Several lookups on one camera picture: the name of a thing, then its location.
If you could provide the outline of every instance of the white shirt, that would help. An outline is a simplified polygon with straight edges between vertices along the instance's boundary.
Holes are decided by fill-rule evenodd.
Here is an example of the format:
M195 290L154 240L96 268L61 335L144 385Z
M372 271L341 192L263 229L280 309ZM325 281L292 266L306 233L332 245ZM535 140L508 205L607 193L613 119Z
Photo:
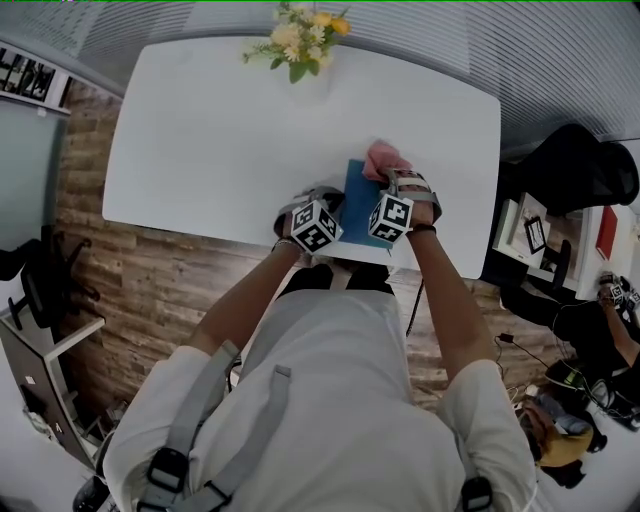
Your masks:
M105 460L122 512L140 497L148 461L208 360L179 348L154 367L129 407ZM453 511L465 472L450 428L491 482L496 510L524 510L532 499L533 459L495 363L463 369L438 416L418 409L395 297L358 290L303 290L274 303L245 363L251 372L197 435L192 491L244 444L276 364L292 372L287 410L226 510Z

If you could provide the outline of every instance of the yellow flower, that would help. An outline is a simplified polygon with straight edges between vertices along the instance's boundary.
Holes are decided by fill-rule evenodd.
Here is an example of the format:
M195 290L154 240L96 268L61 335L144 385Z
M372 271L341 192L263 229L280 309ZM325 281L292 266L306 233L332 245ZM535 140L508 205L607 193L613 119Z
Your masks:
M335 30L341 36L346 36L351 30L351 25L344 18L331 20L331 26L333 27L333 30Z
M297 46L300 42L300 29L293 23L280 24L271 32L271 40L280 46Z
M289 46L285 48L284 54L289 62L298 62L300 60L300 50L297 46Z
M328 27L331 25L331 14L328 12L319 12L313 17L313 24Z
M309 48L309 58L313 60L320 60L322 58L322 50L317 46Z
M319 25L314 25L309 29L309 38L312 44L324 43L324 28Z

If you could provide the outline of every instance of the floor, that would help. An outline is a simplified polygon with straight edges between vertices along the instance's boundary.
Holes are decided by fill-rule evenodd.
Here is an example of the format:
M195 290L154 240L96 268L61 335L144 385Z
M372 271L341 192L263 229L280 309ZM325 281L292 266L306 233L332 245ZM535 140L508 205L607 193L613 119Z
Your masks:
M71 119L60 162L56 230L69 245L82 237L91 240L75 276L102 298L78 302L104 316L106 325L71 350L66 362L80 399L100 412L113 400L131 400L155 362L184 342L207 308L269 248L105 221L102 196L120 102L75 82L67 108ZM408 325L420 276L403 271L390 282ZM517 343L549 364L559 357L547 329L499 307L495 287L474 280L467 285L493 334L514 334ZM67 327L81 320L68 317ZM433 409L446 375L424 297L407 343L415 401ZM512 345L504 346L500 363L510 395L539 381L545 370Z

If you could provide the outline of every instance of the black wristband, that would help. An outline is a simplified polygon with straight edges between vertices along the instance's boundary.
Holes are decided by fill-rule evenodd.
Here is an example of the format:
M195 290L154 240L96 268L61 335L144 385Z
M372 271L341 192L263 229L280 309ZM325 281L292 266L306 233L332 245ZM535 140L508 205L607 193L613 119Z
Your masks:
M431 226L428 224L416 224L415 226L413 226L413 231L410 231L409 233L419 233L420 231L433 231L434 235L438 234L435 226Z
M280 239L278 239L278 241L275 244L273 244L273 247L271 248L271 252L275 251L276 247L278 247L279 245L293 245L298 249L300 249L300 252L304 252L304 249L300 246L298 242L296 242L296 240L292 236L283 236Z

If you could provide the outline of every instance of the picture frame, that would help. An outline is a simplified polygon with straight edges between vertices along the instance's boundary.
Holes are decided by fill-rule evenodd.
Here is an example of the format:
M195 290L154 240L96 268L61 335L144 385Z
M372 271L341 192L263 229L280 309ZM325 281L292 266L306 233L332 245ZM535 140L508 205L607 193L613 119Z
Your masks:
M547 246L540 217L536 216L525 222L524 229L531 254L535 254Z

